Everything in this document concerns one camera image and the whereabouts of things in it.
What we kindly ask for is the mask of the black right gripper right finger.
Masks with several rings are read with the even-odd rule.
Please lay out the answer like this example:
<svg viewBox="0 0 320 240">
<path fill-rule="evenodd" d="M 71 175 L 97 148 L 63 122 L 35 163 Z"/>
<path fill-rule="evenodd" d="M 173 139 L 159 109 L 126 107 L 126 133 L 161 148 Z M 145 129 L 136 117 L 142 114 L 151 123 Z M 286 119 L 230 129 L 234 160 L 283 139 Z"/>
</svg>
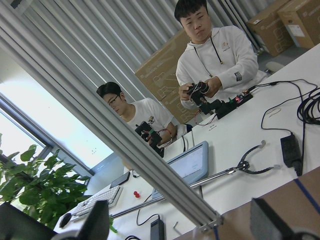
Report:
<svg viewBox="0 0 320 240">
<path fill-rule="evenodd" d="M 293 230 L 262 198 L 253 198 L 250 206 L 250 231 L 255 240 L 291 240 Z"/>
</svg>

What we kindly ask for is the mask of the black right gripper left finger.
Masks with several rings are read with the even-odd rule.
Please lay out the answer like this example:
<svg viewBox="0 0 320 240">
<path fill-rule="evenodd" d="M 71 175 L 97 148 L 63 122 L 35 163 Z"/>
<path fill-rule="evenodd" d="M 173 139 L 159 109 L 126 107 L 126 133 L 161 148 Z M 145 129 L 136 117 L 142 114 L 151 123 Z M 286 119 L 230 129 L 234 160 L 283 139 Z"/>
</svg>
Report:
<svg viewBox="0 0 320 240">
<path fill-rule="evenodd" d="M 106 240 L 109 235 L 109 205 L 107 200 L 98 200 L 80 231 L 76 240 Z"/>
</svg>

